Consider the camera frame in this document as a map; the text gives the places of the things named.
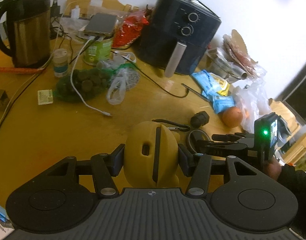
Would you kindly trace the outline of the right hand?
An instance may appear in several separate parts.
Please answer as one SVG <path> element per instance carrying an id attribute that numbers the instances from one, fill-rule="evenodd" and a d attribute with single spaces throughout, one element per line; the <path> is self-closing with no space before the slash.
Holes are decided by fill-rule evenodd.
<path id="1" fill-rule="evenodd" d="M 263 164 L 263 172 L 273 180 L 277 181 L 282 172 L 282 166 L 275 157 L 272 157 Z"/>

